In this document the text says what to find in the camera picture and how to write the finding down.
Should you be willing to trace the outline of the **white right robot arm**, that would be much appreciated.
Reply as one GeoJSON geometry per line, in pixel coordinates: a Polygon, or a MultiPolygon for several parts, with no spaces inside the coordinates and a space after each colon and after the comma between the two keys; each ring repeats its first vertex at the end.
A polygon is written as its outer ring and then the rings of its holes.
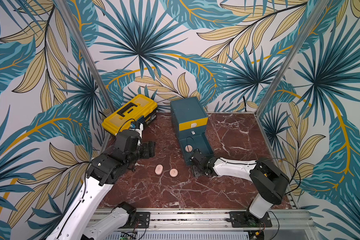
{"type": "Polygon", "coordinates": [[[196,176],[229,176],[251,181],[258,194],[252,200],[247,215],[259,220],[272,206],[282,203],[290,183],[289,177],[273,163],[272,159],[229,160],[217,158],[214,155],[206,156],[195,149],[189,160],[196,176]]]}

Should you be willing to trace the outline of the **pink oval earphone case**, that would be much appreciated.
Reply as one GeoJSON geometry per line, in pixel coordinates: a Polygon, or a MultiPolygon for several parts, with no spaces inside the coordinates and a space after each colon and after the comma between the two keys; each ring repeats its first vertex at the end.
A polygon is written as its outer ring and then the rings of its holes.
{"type": "Polygon", "coordinates": [[[155,168],[155,174],[156,175],[161,175],[163,172],[163,166],[162,165],[157,165],[156,168],[155,168]]]}

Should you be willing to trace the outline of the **teal drawer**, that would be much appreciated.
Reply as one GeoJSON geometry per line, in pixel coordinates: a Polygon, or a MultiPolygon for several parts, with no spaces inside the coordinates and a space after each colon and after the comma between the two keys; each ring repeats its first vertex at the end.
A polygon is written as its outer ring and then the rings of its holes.
{"type": "Polygon", "coordinates": [[[190,161],[191,154],[194,150],[200,150],[204,155],[214,154],[214,151],[207,139],[206,134],[202,134],[201,136],[196,137],[187,137],[186,139],[179,140],[183,157],[185,160],[186,166],[191,166],[192,162],[190,161]],[[193,147],[193,151],[191,153],[187,153],[185,151],[185,146],[191,145],[193,147]]]}
{"type": "Polygon", "coordinates": [[[201,136],[206,132],[206,126],[191,128],[183,131],[179,131],[177,137],[179,140],[186,139],[187,137],[201,136]]]}

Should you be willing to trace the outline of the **teal bottom drawer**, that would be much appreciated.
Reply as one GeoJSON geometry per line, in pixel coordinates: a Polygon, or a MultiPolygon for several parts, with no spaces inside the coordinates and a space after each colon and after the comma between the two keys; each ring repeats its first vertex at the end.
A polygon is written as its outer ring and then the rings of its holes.
{"type": "Polygon", "coordinates": [[[214,154],[214,151],[207,139],[206,134],[202,134],[201,136],[196,137],[187,137],[186,139],[179,140],[183,157],[185,160],[186,166],[191,166],[192,162],[190,161],[191,154],[194,150],[200,150],[204,155],[214,154]],[[185,146],[191,145],[193,147],[193,151],[191,153],[187,153],[185,151],[185,146]]]}

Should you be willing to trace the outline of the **teal drawer cabinet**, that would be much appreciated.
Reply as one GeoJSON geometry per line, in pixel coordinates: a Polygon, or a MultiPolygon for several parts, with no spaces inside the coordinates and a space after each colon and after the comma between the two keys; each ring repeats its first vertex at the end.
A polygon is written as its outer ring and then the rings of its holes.
{"type": "Polygon", "coordinates": [[[191,120],[208,118],[207,113],[205,112],[203,106],[201,105],[197,97],[172,101],[170,103],[170,107],[171,118],[176,137],[179,132],[179,124],[191,120]]]}

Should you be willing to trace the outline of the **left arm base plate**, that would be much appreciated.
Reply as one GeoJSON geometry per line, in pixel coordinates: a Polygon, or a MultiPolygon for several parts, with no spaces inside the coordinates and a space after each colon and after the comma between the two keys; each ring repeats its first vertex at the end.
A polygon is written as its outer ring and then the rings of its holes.
{"type": "Polygon", "coordinates": [[[146,229],[150,226],[150,212],[136,212],[120,229],[146,229]]]}

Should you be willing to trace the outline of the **yellow top drawer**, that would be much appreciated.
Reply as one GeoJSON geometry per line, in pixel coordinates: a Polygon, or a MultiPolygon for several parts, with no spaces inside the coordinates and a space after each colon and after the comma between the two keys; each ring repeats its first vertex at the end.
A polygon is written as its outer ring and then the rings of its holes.
{"type": "Polygon", "coordinates": [[[179,124],[179,131],[185,131],[185,130],[193,129],[196,127],[206,126],[207,123],[208,123],[208,118],[191,120],[191,121],[179,124]]]}

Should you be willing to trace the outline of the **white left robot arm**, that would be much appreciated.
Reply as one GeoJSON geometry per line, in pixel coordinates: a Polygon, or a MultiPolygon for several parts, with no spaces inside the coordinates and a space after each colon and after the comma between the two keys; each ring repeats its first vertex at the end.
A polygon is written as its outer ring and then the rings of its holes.
{"type": "Polygon", "coordinates": [[[134,227],[137,210],[122,202],[100,222],[89,225],[91,217],[118,179],[140,159],[155,156],[155,142],[142,141],[141,130],[123,130],[113,144],[90,163],[84,185],[48,240],[102,240],[116,229],[134,227]]]}

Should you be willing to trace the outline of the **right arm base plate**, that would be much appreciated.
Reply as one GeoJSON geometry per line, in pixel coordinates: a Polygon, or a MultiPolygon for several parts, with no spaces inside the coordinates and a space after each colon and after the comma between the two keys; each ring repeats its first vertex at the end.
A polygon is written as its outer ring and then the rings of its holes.
{"type": "Polygon", "coordinates": [[[226,221],[230,222],[233,228],[263,229],[273,226],[268,212],[266,212],[266,214],[261,219],[258,219],[246,211],[231,211],[229,212],[229,217],[226,219],[226,221]]]}

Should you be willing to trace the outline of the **pink round earphone case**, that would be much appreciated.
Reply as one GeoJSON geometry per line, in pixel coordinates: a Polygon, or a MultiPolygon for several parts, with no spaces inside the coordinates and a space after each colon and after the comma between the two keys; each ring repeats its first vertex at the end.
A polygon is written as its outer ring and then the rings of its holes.
{"type": "Polygon", "coordinates": [[[178,172],[177,169],[171,169],[171,170],[170,170],[170,176],[171,176],[172,178],[177,177],[178,174],[179,174],[179,172],[178,172]]]}
{"type": "Polygon", "coordinates": [[[187,153],[191,153],[191,152],[193,151],[193,147],[192,147],[191,145],[186,145],[186,146],[185,146],[185,151],[186,151],[187,153]]]}

